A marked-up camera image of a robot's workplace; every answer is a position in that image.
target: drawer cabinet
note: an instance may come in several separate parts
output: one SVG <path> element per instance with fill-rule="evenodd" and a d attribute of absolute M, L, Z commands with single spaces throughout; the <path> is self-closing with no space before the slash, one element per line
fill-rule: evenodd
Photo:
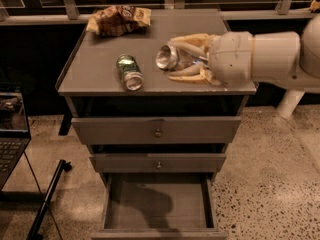
<path fill-rule="evenodd" d="M 252 82 L 177 83 L 155 64 L 170 38 L 222 34 L 217 10 L 153 10 L 151 27 L 118 38 L 84 33 L 57 82 L 72 125 L 106 188 L 101 230 L 92 239 L 226 239 L 211 181 L 223 168 Z M 116 69 L 135 57 L 143 88 L 125 92 Z"/>

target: drawer knob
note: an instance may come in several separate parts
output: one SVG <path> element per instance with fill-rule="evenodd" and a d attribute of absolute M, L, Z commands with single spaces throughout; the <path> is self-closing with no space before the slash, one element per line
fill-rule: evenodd
<path fill-rule="evenodd" d="M 161 130 L 160 130 L 160 129 L 157 129 L 157 130 L 155 131 L 155 133 L 154 133 L 154 136 L 155 136 L 156 138 L 160 138 L 160 137 L 162 136 Z"/>
<path fill-rule="evenodd" d="M 161 162 L 158 162 L 156 167 L 157 167 L 158 170 L 160 170 L 162 168 Z"/>

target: crumpled wrapper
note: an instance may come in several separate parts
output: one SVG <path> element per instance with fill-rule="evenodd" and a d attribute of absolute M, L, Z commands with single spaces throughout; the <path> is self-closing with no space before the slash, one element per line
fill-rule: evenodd
<path fill-rule="evenodd" d="M 312 3 L 310 4 L 309 10 L 312 12 L 320 10 L 320 2 L 313 0 Z"/>
<path fill-rule="evenodd" d="M 92 14 L 87 31 L 100 36 L 122 36 L 150 26 L 151 10 L 132 6 L 110 6 Z"/>

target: aluminum can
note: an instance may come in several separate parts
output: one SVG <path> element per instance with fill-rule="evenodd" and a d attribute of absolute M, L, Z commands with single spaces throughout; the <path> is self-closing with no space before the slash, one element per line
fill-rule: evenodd
<path fill-rule="evenodd" d="M 161 70 L 181 70 L 190 67 L 193 62 L 191 54 L 169 44 L 163 45 L 156 57 L 156 64 Z"/>
<path fill-rule="evenodd" d="M 117 69 L 125 90 L 136 91 L 142 87 L 143 76 L 133 56 L 121 55 L 117 60 Z"/>

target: speckled floor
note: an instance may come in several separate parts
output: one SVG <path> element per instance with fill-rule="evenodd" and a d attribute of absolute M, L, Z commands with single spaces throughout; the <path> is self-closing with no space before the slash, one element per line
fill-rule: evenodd
<path fill-rule="evenodd" d="M 245 108 L 212 186 L 220 230 L 233 239 L 320 239 L 320 106 L 299 106 L 285 120 L 273 107 Z M 71 161 L 52 199 L 62 239 L 90 239 L 101 228 L 104 185 L 73 129 L 58 136 L 61 116 L 31 118 L 27 155 L 46 191 L 60 159 Z M 37 187 L 22 157 L 5 192 Z M 26 239 L 37 202 L 0 202 L 0 239 Z M 39 230 L 61 239 L 49 213 Z"/>

